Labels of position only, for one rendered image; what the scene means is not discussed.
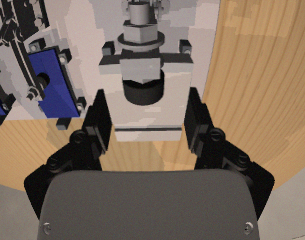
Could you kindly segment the grey fixture plate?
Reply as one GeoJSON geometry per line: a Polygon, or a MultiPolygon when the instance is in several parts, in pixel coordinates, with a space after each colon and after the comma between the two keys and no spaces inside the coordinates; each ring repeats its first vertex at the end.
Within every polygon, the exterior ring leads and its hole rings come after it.
{"type": "MultiPolygon", "coordinates": [[[[121,54],[117,37],[123,33],[121,0],[44,0],[49,27],[25,40],[28,44],[44,38],[46,47],[70,49],[72,59],[64,64],[76,99],[85,97],[86,108],[80,117],[85,118],[93,105],[98,89],[103,89],[99,63],[105,42],[114,41],[115,54],[121,54]]],[[[160,53],[180,53],[180,39],[192,46],[194,62],[190,87],[197,87],[201,102],[209,73],[217,31],[221,0],[170,0],[169,15],[162,15],[158,31],[165,35],[160,53]]],[[[5,120],[58,119],[47,118],[38,108],[38,102],[26,101],[27,85],[16,64],[10,47],[0,46],[0,85],[6,94],[16,98],[5,120]]]]}

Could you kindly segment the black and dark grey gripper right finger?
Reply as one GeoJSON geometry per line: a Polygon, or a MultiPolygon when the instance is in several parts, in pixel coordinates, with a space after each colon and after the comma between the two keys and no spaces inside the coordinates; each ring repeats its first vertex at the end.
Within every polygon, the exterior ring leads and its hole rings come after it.
{"type": "Polygon", "coordinates": [[[188,149],[197,155],[194,169],[227,169],[240,174],[249,187],[258,222],[274,186],[274,176],[251,162],[244,151],[226,140],[223,130],[214,127],[196,87],[190,87],[184,127],[188,149]]]}

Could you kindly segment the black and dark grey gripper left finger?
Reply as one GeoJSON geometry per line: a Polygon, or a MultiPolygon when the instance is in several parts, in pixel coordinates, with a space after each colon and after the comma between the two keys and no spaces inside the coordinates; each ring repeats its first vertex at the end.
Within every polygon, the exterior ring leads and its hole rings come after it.
{"type": "Polygon", "coordinates": [[[68,171],[102,171],[99,157],[108,150],[111,128],[104,89],[98,89],[93,105],[88,107],[82,128],[74,131],[68,144],[52,154],[45,165],[41,165],[24,180],[24,188],[38,220],[53,178],[68,171]]]}

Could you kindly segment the toggle clamp with red handle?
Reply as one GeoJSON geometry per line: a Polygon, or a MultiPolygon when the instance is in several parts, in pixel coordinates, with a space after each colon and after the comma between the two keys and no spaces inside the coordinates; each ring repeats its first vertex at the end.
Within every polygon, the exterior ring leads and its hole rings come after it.
{"type": "Polygon", "coordinates": [[[26,101],[43,101],[50,78],[43,72],[36,76],[23,41],[50,26],[44,0],[0,0],[0,5],[0,46],[11,48],[28,87],[26,101]]]}

